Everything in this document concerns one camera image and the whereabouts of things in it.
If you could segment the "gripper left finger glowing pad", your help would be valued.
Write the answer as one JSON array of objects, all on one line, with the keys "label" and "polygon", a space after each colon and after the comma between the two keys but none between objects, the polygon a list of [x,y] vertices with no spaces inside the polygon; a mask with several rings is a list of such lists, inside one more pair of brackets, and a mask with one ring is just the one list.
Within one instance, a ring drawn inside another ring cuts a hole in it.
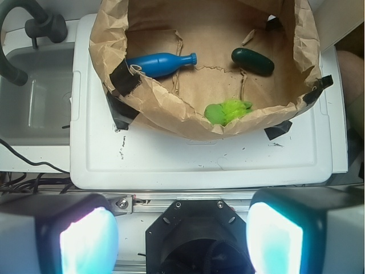
[{"label": "gripper left finger glowing pad", "polygon": [[1,197],[1,273],[112,273],[118,241],[103,195]]}]

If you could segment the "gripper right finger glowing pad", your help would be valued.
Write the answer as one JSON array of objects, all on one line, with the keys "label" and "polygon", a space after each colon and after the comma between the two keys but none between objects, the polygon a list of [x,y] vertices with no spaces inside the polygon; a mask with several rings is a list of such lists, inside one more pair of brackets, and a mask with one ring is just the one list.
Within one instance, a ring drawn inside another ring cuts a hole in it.
[{"label": "gripper right finger glowing pad", "polygon": [[262,188],[246,239],[257,273],[364,273],[364,188]]}]

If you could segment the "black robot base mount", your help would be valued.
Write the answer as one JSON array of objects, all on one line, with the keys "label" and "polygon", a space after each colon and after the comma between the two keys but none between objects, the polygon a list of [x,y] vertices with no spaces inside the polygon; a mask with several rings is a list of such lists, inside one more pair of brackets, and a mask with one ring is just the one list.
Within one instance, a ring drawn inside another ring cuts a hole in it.
[{"label": "black robot base mount", "polygon": [[146,230],[147,273],[254,273],[246,222],[222,200],[176,200]]}]

